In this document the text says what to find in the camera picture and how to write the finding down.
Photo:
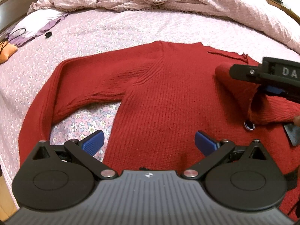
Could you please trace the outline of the person right hand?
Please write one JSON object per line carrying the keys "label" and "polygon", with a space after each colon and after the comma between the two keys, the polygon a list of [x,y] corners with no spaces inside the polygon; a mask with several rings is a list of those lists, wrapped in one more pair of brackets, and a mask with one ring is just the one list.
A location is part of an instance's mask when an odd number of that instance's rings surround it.
{"label": "person right hand", "polygon": [[300,116],[295,116],[293,118],[293,124],[296,125],[296,126],[300,126]]}

